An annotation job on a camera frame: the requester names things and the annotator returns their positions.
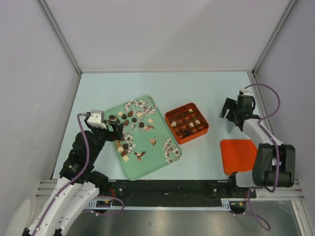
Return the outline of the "grey plastic tweezers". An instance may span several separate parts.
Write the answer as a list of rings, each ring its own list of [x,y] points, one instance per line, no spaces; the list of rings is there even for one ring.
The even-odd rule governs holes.
[[[234,123],[232,122],[228,122],[227,125],[227,133],[229,134],[231,132],[231,130],[233,129]]]

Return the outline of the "green floral tray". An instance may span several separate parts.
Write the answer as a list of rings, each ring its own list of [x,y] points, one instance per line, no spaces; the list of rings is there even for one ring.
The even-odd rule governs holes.
[[[182,150],[151,96],[112,107],[105,111],[105,117],[123,123],[123,138],[113,147],[127,179],[137,180],[181,158]],[[128,152],[127,162],[121,156],[124,150]]]

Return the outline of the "orange chocolate box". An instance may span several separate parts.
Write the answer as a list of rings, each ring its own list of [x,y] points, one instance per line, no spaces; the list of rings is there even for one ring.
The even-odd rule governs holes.
[[[165,121],[178,144],[190,142],[208,132],[209,124],[194,103],[188,103],[165,113]]]

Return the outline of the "orange box lid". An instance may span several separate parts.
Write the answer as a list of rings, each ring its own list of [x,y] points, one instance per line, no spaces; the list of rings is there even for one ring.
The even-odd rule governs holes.
[[[220,150],[226,175],[253,169],[257,148],[251,140],[222,140]]]

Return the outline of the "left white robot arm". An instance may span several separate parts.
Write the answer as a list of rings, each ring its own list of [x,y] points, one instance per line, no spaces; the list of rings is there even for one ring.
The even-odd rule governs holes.
[[[23,231],[25,236],[65,236],[77,217],[89,202],[97,196],[108,193],[108,177],[94,170],[94,163],[106,142],[121,141],[122,123],[110,122],[107,126],[102,118],[98,122],[90,121],[92,114],[78,114],[85,117],[78,122],[80,132],[76,135],[63,164],[60,176],[47,203],[36,219]]]

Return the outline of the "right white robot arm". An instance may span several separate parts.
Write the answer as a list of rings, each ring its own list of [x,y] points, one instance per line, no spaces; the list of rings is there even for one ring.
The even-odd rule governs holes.
[[[254,97],[240,94],[236,100],[227,98],[219,114],[245,133],[257,149],[252,170],[233,172],[228,177],[227,192],[232,197],[239,197],[245,188],[264,188],[273,193],[295,182],[295,147],[278,140],[254,109]]]

